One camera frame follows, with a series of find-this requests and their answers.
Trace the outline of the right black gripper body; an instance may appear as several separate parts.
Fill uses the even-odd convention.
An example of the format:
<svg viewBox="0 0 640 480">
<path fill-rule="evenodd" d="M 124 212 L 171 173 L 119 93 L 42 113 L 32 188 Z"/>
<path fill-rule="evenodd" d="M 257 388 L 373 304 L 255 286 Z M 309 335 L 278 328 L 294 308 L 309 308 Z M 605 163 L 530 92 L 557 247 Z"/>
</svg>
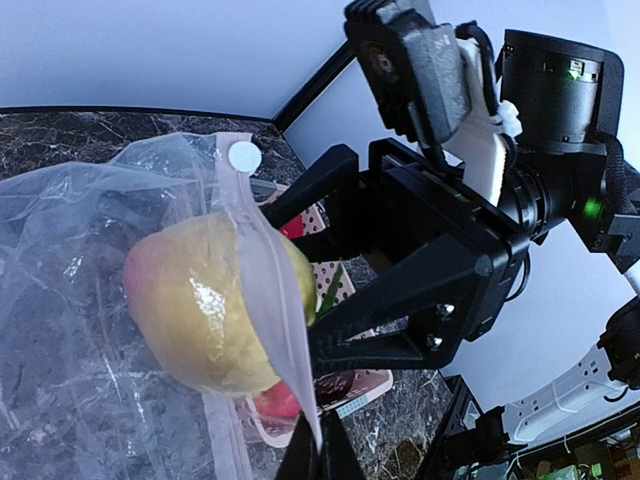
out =
<svg viewBox="0 0 640 480">
<path fill-rule="evenodd" d="M 524 228 L 396 140 L 370 144 L 360 178 L 367 253 L 400 285 L 425 289 L 419 312 L 454 308 L 434 335 L 454 343 L 488 332 L 528 254 Z"/>
</svg>

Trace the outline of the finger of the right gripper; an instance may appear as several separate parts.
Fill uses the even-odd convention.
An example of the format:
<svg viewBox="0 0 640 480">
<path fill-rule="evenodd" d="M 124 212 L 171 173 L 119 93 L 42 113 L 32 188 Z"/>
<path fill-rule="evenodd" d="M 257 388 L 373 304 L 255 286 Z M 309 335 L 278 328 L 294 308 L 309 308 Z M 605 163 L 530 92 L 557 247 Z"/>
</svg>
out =
<svg viewBox="0 0 640 480">
<path fill-rule="evenodd" d="M 448 364 L 481 331 L 490 253 L 445 234 L 330 310 L 308 333 L 316 374 Z"/>
<path fill-rule="evenodd" d="M 323 230 L 294 240 L 311 262 L 348 260 L 360 255 L 359 157 L 344 144 L 329 148 L 270 206 L 269 223 L 280 229 L 322 201 L 329 218 Z"/>
</svg>

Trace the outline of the yellow toy lemon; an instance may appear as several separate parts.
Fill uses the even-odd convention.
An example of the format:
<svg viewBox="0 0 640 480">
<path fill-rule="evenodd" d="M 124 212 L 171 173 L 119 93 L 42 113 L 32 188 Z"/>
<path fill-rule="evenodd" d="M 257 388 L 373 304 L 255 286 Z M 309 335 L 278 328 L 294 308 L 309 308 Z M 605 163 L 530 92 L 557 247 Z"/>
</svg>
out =
<svg viewBox="0 0 640 480">
<path fill-rule="evenodd" d="M 258 338 L 277 308 L 301 329 L 314 321 L 310 262 L 283 234 L 278 256 L 238 252 L 225 211 L 186 219 L 136 242 L 124 262 L 129 314 L 161 366 L 203 393 L 255 394 L 281 380 Z M 312 375 L 299 375 L 310 392 Z"/>
</svg>

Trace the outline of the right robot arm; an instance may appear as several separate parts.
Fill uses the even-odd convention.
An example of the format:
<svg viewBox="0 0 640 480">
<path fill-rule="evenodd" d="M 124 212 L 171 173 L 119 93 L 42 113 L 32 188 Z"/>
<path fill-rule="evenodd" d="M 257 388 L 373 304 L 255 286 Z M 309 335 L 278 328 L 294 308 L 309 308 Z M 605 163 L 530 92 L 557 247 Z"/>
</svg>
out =
<svg viewBox="0 0 640 480">
<path fill-rule="evenodd" d="M 445 142 L 462 131 L 453 107 L 471 94 L 471 64 L 455 51 L 463 40 L 480 53 L 481 106 L 496 113 L 513 102 L 524 120 L 521 134 L 498 137 L 506 163 L 496 199 L 470 185 L 478 140 L 461 166 L 444 158 Z M 315 376 L 448 364 L 521 293 L 530 245 L 564 221 L 622 273 L 637 264 L 634 171 L 616 137 L 624 66 L 615 53 L 518 30 L 494 51 L 475 23 L 354 24 L 348 41 L 384 123 L 421 149 L 374 141 L 360 170 L 351 149 L 334 146 L 267 209 L 281 226 L 323 201 L 329 226 L 296 245 L 312 261 L 362 255 L 379 271 L 310 328 Z"/>
</svg>

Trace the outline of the clear zip top bag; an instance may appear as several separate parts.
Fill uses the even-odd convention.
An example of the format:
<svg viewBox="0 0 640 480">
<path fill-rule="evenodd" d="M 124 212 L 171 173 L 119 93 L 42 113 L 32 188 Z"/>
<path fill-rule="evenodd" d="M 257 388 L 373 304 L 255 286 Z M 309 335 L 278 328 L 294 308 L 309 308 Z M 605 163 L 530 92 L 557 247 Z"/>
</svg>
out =
<svg viewBox="0 0 640 480">
<path fill-rule="evenodd" d="M 174 133 L 1 183 L 1 475 L 243 479 L 237 398 L 285 382 L 318 453 L 307 259 L 248 133 Z"/>
</svg>

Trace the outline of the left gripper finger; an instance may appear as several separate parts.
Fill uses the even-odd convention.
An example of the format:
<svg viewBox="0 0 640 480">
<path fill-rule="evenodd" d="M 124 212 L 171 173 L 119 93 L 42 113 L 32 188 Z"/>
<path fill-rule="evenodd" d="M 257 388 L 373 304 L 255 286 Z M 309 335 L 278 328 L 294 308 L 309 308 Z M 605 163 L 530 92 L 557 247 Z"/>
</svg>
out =
<svg viewBox="0 0 640 480">
<path fill-rule="evenodd" d="M 282 459 L 282 480 L 365 480 L 364 472 L 335 410 L 320 416 L 323 445 L 316 445 L 301 415 Z"/>
</svg>

